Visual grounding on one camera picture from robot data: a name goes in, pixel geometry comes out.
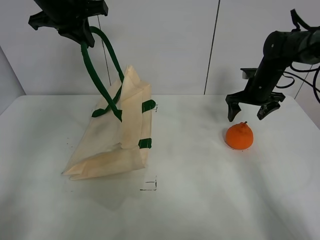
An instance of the orange fruit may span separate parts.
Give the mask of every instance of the orange fruit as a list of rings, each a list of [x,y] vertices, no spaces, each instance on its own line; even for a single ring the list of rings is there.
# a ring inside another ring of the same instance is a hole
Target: orange fruit
[[[247,149],[254,142],[254,133],[247,122],[240,122],[226,131],[225,142],[233,149]]]

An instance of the green handle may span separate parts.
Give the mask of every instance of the green handle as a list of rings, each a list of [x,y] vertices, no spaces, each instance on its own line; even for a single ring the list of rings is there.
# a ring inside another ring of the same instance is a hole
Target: green handle
[[[104,42],[106,48],[109,51],[109,54],[111,56],[111,59],[115,65],[116,70],[118,71],[119,77],[120,77],[120,81],[123,83],[124,81],[124,74],[122,73],[122,70],[120,68],[119,62],[117,60],[116,54],[114,49],[111,46],[110,41],[108,40],[107,36],[97,27],[95,26],[90,26],[90,31],[94,34],[97,34],[99,37],[101,37],[102,41]],[[122,110],[117,109],[117,106],[115,103],[117,103],[120,99],[120,95],[121,95],[121,87],[119,88],[119,90],[117,91],[114,99],[112,99],[108,93],[108,91],[106,90],[105,86],[103,85],[103,83],[101,82],[94,66],[92,65],[90,56],[88,54],[88,45],[85,42],[81,43],[81,52],[82,52],[82,56],[83,56],[83,61],[85,64],[85,67],[94,83],[94,85],[96,86],[96,88],[98,89],[98,91],[101,93],[101,95],[105,98],[105,100],[108,103],[108,106],[106,109],[97,109],[92,113],[92,117],[96,118],[99,117],[105,113],[107,113],[110,109],[113,111],[113,114],[120,120],[122,121]]]

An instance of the white table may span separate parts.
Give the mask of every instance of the white table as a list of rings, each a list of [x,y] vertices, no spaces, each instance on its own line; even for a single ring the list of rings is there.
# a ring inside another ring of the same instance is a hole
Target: white table
[[[1,240],[320,238],[320,131],[291,97],[229,123],[225,96],[155,95],[148,167],[70,181],[99,98],[22,96],[0,115]],[[244,121],[254,143],[232,150],[223,133]]]

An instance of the beige bag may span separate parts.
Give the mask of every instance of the beige bag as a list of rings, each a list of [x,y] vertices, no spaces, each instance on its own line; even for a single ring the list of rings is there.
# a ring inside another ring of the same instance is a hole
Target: beige bag
[[[128,66],[123,83],[114,82],[109,94],[114,98],[122,86],[119,108],[122,121],[112,111],[92,118],[63,175],[71,180],[104,177],[145,168],[151,147],[152,111],[150,84],[140,80]],[[105,109],[102,98],[97,109]]]

